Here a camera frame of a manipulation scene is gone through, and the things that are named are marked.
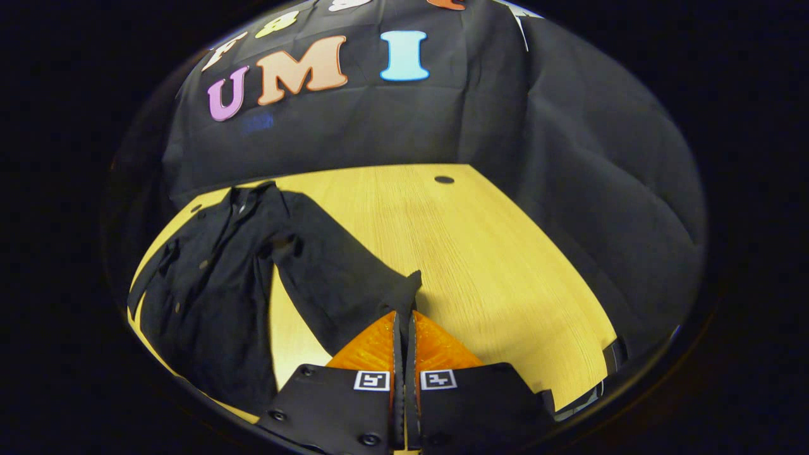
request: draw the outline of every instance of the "black fabric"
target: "black fabric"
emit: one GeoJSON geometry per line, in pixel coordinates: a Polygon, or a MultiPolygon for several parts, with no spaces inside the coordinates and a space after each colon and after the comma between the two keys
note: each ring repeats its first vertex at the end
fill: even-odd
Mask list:
{"type": "Polygon", "coordinates": [[[268,183],[197,212],[144,266],[129,295],[163,360],[212,398],[260,414],[276,393],[268,333],[278,268],[294,306],[336,354],[384,314],[409,315],[419,272],[385,266],[309,197],[268,183]]]}
{"type": "Polygon", "coordinates": [[[705,255],[705,203],[682,135],[617,62],[543,19],[530,49],[515,201],[573,263],[630,357],[687,315],[705,255]]]}
{"type": "MultiPolygon", "coordinates": [[[[188,70],[165,119],[160,174],[126,216],[160,211],[155,219],[165,219],[166,205],[179,210],[200,193],[255,178],[468,163],[543,229],[595,293],[629,357],[640,355],[682,322],[705,260],[705,202],[687,144],[649,91],[587,42],[546,19],[515,20],[490,0],[464,5],[386,0],[331,12],[328,2],[305,2],[250,23],[220,62],[201,73],[209,51],[188,70]],[[296,23],[254,38],[295,10],[296,23]],[[420,49],[428,79],[379,77],[388,62],[379,35],[389,30],[427,34],[420,49]],[[300,59],[333,35],[347,37],[345,86],[257,104],[258,58],[283,50],[300,59]],[[251,65],[243,107],[214,121],[207,88],[243,65],[251,65]]],[[[231,92],[226,83],[222,98],[231,92]]],[[[142,251],[132,251],[139,259],[142,251]]]]}
{"type": "MultiPolygon", "coordinates": [[[[527,90],[525,44],[508,8],[466,2],[463,14],[409,0],[374,1],[343,11],[330,2],[306,3],[259,18],[248,34],[201,72],[214,51],[188,75],[163,157],[172,201],[245,179],[332,168],[409,163],[470,163],[495,185],[513,185],[527,90]],[[300,11],[287,28],[255,39],[265,23],[300,11]],[[420,30],[421,63],[428,79],[381,79],[388,43],[381,33],[420,30]],[[256,61],[286,51],[300,59],[326,36],[344,35],[342,87],[260,106],[256,61]],[[244,104],[223,122],[210,116],[207,89],[241,66],[244,104]],[[232,159],[238,153],[239,159],[232,159]]],[[[222,99],[232,97],[232,83],[222,99]]]]}

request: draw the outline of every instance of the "foam letter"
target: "foam letter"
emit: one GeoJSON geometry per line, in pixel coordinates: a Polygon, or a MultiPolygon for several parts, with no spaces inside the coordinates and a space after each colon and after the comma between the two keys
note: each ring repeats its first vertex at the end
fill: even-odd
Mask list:
{"type": "Polygon", "coordinates": [[[452,0],[427,0],[427,2],[430,5],[440,6],[448,10],[463,11],[466,9],[466,6],[453,3],[452,0]]]}
{"type": "Polygon", "coordinates": [[[328,8],[332,13],[339,10],[346,10],[355,6],[365,5],[371,0],[334,0],[332,5],[328,8]]]}
{"type": "Polygon", "coordinates": [[[210,106],[210,116],[215,121],[225,121],[242,108],[244,102],[244,73],[248,72],[249,66],[239,68],[231,74],[231,81],[233,81],[233,100],[227,106],[222,105],[222,87],[225,85],[225,79],[215,83],[208,89],[208,105],[210,106]]]}
{"type": "Polygon", "coordinates": [[[349,79],[340,72],[340,45],[343,43],[345,36],[329,36],[312,43],[300,62],[285,51],[271,53],[256,62],[263,70],[263,90],[258,104],[272,104],[284,97],[284,91],[278,86],[279,80],[297,95],[310,72],[311,80],[306,86],[309,90],[345,85],[349,79]]]}
{"type": "Polygon", "coordinates": [[[379,36],[388,42],[388,68],[379,73],[386,81],[417,81],[430,77],[421,67],[419,45],[427,38],[424,32],[385,32],[379,36]]]}
{"type": "Polygon", "coordinates": [[[290,13],[286,13],[283,16],[278,16],[277,18],[269,21],[264,28],[262,28],[257,34],[256,38],[261,38],[262,36],[267,36],[272,32],[277,32],[283,28],[287,28],[298,18],[298,13],[300,11],[292,11],[290,13]]]}
{"type": "Polygon", "coordinates": [[[236,38],[234,38],[234,39],[232,39],[232,40],[228,41],[227,43],[225,43],[225,44],[223,44],[223,45],[219,46],[219,47],[216,49],[216,52],[214,52],[213,57],[211,57],[211,58],[210,58],[210,60],[208,61],[208,63],[207,63],[207,64],[205,64],[205,66],[203,66],[203,67],[202,67],[202,70],[203,70],[203,71],[205,71],[205,70],[207,70],[208,68],[210,68],[210,67],[211,67],[211,65],[213,65],[213,64],[214,64],[214,63],[216,63],[216,62],[218,62],[218,61],[219,61],[219,59],[220,59],[220,58],[222,58],[222,54],[224,54],[225,52],[227,52],[227,51],[231,50],[231,48],[233,47],[233,45],[234,45],[234,44],[236,44],[236,41],[241,40],[241,39],[242,39],[242,38],[244,38],[244,37],[245,37],[247,34],[248,34],[247,32],[244,32],[244,33],[242,33],[241,35],[237,36],[236,38]]]}

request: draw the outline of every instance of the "black shirt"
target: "black shirt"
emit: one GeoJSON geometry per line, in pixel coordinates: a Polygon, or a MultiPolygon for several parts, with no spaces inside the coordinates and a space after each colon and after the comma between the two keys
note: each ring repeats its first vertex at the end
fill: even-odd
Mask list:
{"type": "Polygon", "coordinates": [[[309,197],[273,182],[231,188],[143,267],[141,331],[210,397],[259,414],[277,392],[268,334],[273,264],[295,308],[331,355],[392,310],[409,315],[421,274],[385,266],[309,197]]]}

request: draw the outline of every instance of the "light blue letter i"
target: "light blue letter i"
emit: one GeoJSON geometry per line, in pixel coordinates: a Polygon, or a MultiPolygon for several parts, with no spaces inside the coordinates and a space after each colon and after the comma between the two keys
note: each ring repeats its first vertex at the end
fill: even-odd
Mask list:
{"type": "Polygon", "coordinates": [[[421,67],[419,45],[427,38],[424,32],[394,31],[379,36],[388,42],[388,68],[379,73],[386,81],[418,81],[430,77],[421,67]]]}

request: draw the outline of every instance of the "screw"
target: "screw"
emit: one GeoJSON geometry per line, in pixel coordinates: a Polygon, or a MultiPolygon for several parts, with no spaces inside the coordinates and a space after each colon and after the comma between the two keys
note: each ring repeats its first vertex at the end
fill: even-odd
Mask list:
{"type": "Polygon", "coordinates": [[[286,414],[284,414],[279,410],[271,410],[269,412],[269,416],[272,417],[273,419],[276,419],[278,422],[283,422],[284,420],[286,420],[286,414]]]}
{"type": "Polygon", "coordinates": [[[364,445],[377,445],[382,440],[377,435],[372,435],[370,433],[364,434],[359,438],[359,441],[362,442],[364,445]]]}

